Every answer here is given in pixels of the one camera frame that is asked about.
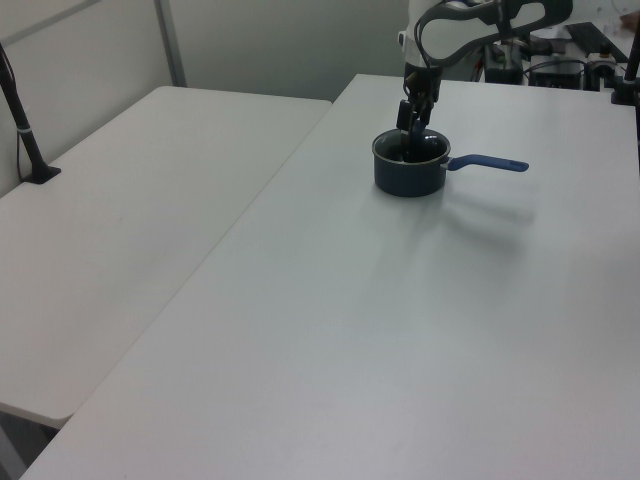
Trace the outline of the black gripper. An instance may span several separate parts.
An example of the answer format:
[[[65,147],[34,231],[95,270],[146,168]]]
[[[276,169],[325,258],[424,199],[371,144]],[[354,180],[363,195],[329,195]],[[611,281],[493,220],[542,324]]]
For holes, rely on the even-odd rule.
[[[401,100],[397,114],[397,129],[410,131],[413,123],[413,105],[415,105],[414,131],[425,130],[431,118],[431,112],[439,99],[442,68],[439,66],[404,65],[403,89],[407,100]]]

